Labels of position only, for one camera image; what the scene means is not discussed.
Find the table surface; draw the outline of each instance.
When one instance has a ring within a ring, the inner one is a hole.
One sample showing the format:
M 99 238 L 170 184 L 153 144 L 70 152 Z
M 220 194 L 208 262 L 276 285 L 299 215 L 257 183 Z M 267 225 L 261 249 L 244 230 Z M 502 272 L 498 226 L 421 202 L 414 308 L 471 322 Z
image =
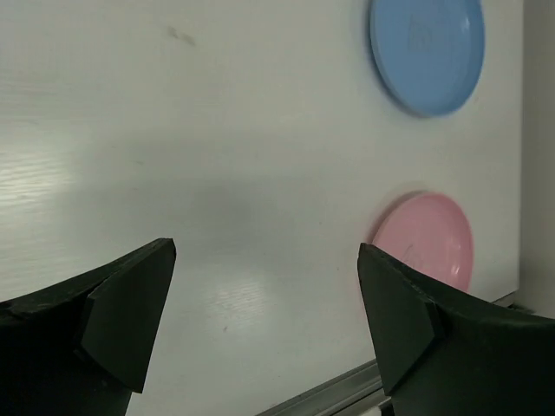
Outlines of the table surface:
M 483 6 L 479 86 L 424 120 L 363 0 L 4 0 L 0 300 L 174 237 L 129 414 L 245 416 L 374 358 L 356 254 L 404 192 L 466 211 L 473 294 L 515 290 L 522 0 Z

